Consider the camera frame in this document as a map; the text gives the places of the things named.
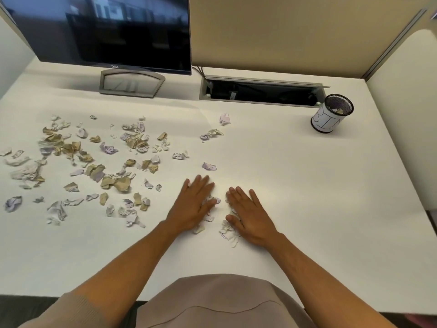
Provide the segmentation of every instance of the monitor stand base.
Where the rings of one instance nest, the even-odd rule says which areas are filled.
[[[100,75],[101,94],[153,98],[164,83],[165,77],[145,70],[103,70]]]

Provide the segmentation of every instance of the forearm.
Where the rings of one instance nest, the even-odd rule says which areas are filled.
[[[283,234],[267,249],[319,328],[395,328]]]
[[[73,290],[117,326],[137,300],[161,257],[177,237],[165,221]]]

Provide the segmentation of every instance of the person's left hand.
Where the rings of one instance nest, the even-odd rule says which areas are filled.
[[[177,234],[198,226],[206,213],[216,205],[215,199],[202,204],[214,188],[214,183],[208,184],[208,181],[209,176],[202,178],[197,175],[191,186],[188,186],[189,179],[183,183],[178,198],[165,220]]]

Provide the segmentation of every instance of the person's right arm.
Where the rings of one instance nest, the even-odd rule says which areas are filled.
[[[396,328],[279,233],[255,192],[249,194],[252,199],[240,187],[229,189],[228,201],[241,221],[233,215],[226,220],[243,238],[272,255],[317,327]]]

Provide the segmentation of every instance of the desk surface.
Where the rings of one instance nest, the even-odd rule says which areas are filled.
[[[124,219],[106,217],[97,200],[68,206],[59,227],[46,225],[50,204],[101,193],[99,184],[84,175],[70,177],[76,168],[63,156],[48,158],[41,172],[46,182],[32,190],[20,189],[9,178],[15,168],[2,165],[1,200],[22,195],[23,204],[14,213],[0,213],[0,293],[60,296],[76,287],[164,219],[183,180],[206,174],[205,161],[218,166],[209,172],[216,182],[213,195],[224,199],[229,186],[255,189],[277,228],[376,310],[437,314],[437,237],[363,80],[205,69],[209,75],[331,86],[326,93],[347,96],[355,112],[324,135],[310,125],[312,108],[200,101],[197,73],[166,75],[151,100],[97,93],[100,71],[34,60],[0,101],[2,145],[39,157],[41,129],[57,114],[72,122],[62,133],[74,133],[83,122],[91,136],[100,135],[120,150],[108,156],[82,140],[83,148],[115,173],[126,159],[152,155],[134,155],[110,137],[122,134],[121,124],[145,115],[149,143],[165,131],[170,151],[159,154],[156,174],[137,171],[131,194],[107,192],[108,204],[116,206],[134,192],[148,196],[152,205],[139,214],[146,229],[128,229]],[[224,112],[232,121],[222,128],[225,135],[202,143],[199,135],[219,127]],[[91,120],[91,114],[98,119]],[[111,123],[115,127],[109,131]],[[171,159],[185,149],[190,159]],[[146,189],[144,177],[162,184],[162,191]],[[79,184],[79,193],[63,189],[70,182]],[[45,203],[32,202],[41,195]],[[150,299],[179,277],[210,273],[266,279],[297,298],[265,251],[244,241],[232,249],[220,237],[228,211],[223,201],[204,232],[178,238],[139,299]]]

